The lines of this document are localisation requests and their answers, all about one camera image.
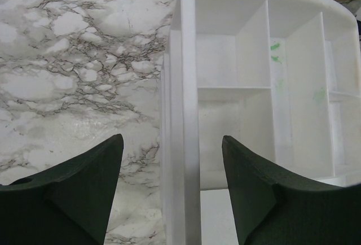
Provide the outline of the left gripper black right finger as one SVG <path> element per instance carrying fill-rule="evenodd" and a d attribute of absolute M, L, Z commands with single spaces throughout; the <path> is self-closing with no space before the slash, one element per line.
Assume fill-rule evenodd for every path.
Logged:
<path fill-rule="evenodd" d="M 229 135 L 222 154 L 239 244 L 360 243 L 360 185 L 300 176 Z"/>

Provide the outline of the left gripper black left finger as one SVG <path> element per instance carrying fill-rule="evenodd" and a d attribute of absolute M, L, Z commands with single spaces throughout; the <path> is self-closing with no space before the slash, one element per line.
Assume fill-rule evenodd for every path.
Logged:
<path fill-rule="evenodd" d="M 115 134 L 49 169 L 1 186 L 1 244 L 103 244 L 124 140 Z"/>

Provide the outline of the white plastic drawer organizer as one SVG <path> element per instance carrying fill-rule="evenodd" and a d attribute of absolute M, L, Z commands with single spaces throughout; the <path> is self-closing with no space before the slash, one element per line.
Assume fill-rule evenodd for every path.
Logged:
<path fill-rule="evenodd" d="M 226 135 L 318 184 L 360 184 L 358 22 L 334 0 L 177 0 L 160 86 L 167 244 L 243 243 L 272 208 L 246 170 L 235 214 Z"/>

